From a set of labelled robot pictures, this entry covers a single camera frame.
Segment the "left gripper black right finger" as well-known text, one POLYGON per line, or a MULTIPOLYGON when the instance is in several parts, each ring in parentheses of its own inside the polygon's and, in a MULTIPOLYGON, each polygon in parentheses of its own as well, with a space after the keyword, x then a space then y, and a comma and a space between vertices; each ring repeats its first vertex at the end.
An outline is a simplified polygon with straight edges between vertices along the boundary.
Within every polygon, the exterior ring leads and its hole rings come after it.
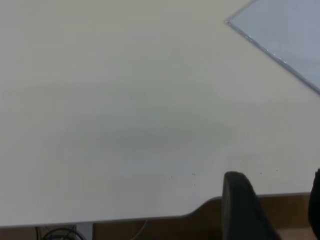
POLYGON ((315 172, 308 204, 308 221, 315 237, 320 239, 320 169, 315 172))

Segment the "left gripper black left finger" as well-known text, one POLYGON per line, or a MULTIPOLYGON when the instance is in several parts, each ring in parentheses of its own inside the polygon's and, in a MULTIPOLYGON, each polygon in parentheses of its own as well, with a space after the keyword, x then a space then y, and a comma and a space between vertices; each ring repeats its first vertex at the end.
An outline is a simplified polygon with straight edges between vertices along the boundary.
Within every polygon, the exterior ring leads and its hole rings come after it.
POLYGON ((240 172, 229 171, 223 176, 221 228, 224 240, 279 240, 258 197, 240 172))

